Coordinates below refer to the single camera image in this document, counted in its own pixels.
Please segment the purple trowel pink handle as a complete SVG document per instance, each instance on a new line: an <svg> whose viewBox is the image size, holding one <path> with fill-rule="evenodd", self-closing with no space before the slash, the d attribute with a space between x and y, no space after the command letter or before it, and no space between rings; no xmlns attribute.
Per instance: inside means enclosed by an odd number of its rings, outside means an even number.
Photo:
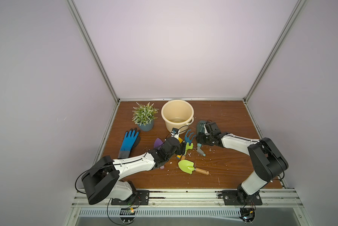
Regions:
<svg viewBox="0 0 338 226"><path fill-rule="evenodd" d="M155 160L155 167L160 168L161 170L164 169L165 164L165 151L163 145L164 142L160 138L157 138L154 142L154 151L152 153Z"/></svg>

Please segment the teal spray bottle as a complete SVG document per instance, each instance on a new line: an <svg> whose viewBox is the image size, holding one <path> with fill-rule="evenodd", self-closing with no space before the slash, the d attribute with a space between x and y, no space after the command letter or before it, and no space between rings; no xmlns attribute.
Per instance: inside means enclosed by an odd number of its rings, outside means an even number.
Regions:
<svg viewBox="0 0 338 226"><path fill-rule="evenodd" d="M196 151L202 156L206 156L205 152L202 150L202 145L206 141L206 128L205 128L206 121L199 121L196 125L196 141L197 141L197 148Z"/></svg>

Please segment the green trowel wooden handle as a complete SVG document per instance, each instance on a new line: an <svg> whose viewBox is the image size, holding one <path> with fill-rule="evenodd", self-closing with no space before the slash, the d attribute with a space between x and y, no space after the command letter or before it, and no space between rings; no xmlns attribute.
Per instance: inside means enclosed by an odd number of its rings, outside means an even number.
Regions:
<svg viewBox="0 0 338 226"><path fill-rule="evenodd" d="M207 170L196 168L193 162L186 159L179 161L178 166L183 172L187 174L192 174L193 172L197 172L204 175L210 174L210 172Z"/></svg>

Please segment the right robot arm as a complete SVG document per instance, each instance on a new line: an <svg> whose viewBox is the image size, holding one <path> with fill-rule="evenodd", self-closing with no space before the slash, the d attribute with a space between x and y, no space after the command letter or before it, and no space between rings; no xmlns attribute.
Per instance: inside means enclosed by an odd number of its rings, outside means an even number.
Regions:
<svg viewBox="0 0 338 226"><path fill-rule="evenodd" d="M199 121L196 130L196 140L201 145L233 149L250 156L254 171L237 188L237 200L241 203L257 196L261 188L289 167L274 142L267 137L251 139L221 132L217 124L210 121Z"/></svg>

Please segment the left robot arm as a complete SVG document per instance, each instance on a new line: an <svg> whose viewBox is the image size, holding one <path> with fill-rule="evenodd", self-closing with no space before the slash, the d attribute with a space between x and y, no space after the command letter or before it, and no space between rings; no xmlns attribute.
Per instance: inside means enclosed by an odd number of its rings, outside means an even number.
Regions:
<svg viewBox="0 0 338 226"><path fill-rule="evenodd" d="M170 137L159 147L139 156L127 159L112 159L110 156L101 158L81 177L88 203L95 205L106 198L122 202L134 201L138 195L135 186L131 181L122 179L160 168L173 156L184 154L185 149L185 141L180 142L177 138Z"/></svg>

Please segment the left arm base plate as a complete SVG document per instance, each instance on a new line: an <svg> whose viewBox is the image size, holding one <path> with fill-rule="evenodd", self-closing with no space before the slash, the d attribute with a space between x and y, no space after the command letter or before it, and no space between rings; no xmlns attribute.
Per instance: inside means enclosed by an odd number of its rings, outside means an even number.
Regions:
<svg viewBox="0 0 338 226"><path fill-rule="evenodd" d="M140 205L148 205L149 204L150 191L149 190L138 190L134 192L128 199L120 200L120 199L112 199L111 205L121 205L121 206L140 206Z"/></svg>

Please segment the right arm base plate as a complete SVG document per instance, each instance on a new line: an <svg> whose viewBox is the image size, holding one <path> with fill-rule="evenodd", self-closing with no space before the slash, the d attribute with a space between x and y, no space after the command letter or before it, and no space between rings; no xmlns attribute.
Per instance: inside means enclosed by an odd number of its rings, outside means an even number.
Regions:
<svg viewBox="0 0 338 226"><path fill-rule="evenodd" d="M253 195L248 195L242 190L223 190L218 194L218 197L223 199L225 205L256 205L263 204L259 192Z"/></svg>

